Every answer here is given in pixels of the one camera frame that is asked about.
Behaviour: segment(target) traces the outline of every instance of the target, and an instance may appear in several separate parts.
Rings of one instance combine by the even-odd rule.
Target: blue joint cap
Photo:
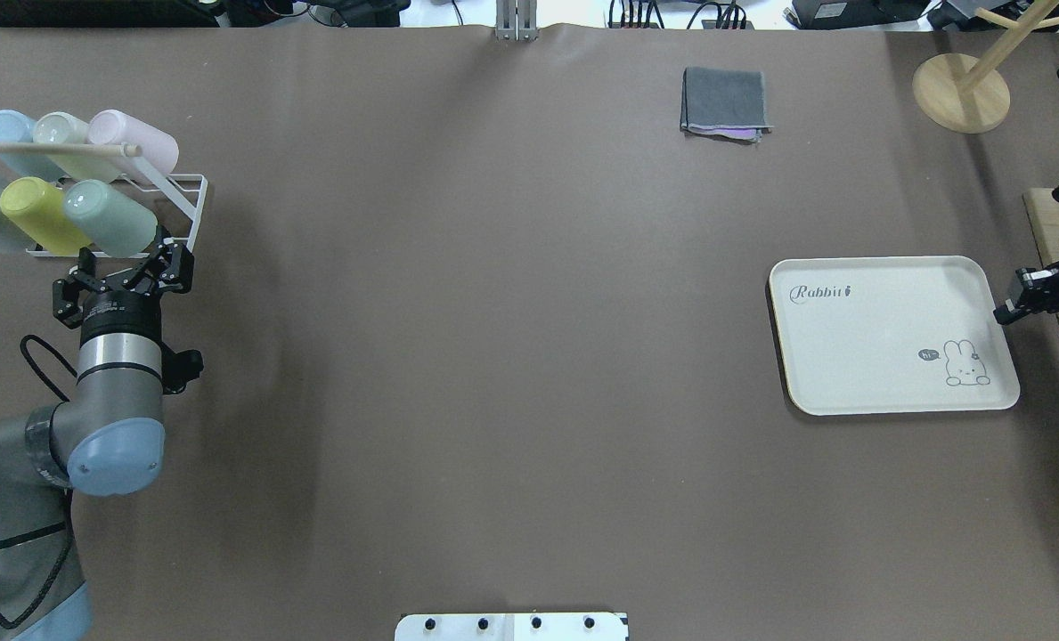
[[[70,484],[91,496],[131,494],[161,471],[165,427],[154,419],[125,419],[84,438],[66,462]]]

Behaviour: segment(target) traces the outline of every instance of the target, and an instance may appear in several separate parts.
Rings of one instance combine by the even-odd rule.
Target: round wooden base
[[[976,58],[964,53],[944,53],[921,63],[913,74],[913,97],[937,125],[961,133],[983,133],[1000,125],[1008,114],[1011,99],[1005,78],[991,70],[968,91],[956,89]]]

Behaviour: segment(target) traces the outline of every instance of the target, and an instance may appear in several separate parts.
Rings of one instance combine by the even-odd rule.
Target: wooden coat stand
[[[1059,25],[1059,17],[1045,19],[1059,0],[1035,0],[1020,20],[1009,20],[986,8],[976,16],[1008,31],[977,59],[964,53],[941,53],[916,68],[913,97],[923,112],[961,133],[982,133],[1005,120],[1011,97],[997,68],[1029,33]]]

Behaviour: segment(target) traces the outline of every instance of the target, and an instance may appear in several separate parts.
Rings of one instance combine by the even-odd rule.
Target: yellow cup
[[[77,255],[77,250],[89,247],[90,239],[62,214],[61,198],[61,190],[41,178],[29,176],[3,190],[0,210],[46,251],[55,255]]]

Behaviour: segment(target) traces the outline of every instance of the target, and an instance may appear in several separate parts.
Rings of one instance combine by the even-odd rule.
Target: brown table surface
[[[818,419],[765,287],[778,260],[955,253],[999,298],[1037,264],[1059,36],[1002,66],[990,133],[911,93],[993,37],[0,31],[0,109],[129,110],[216,189],[164,304],[208,364],[164,470],[75,504],[90,638],[611,608],[638,640],[1059,640],[1054,318],[1006,330],[1012,410]],[[764,70],[775,129],[680,133],[688,65]],[[21,334],[74,353],[65,268],[0,256],[0,415],[50,402]]]

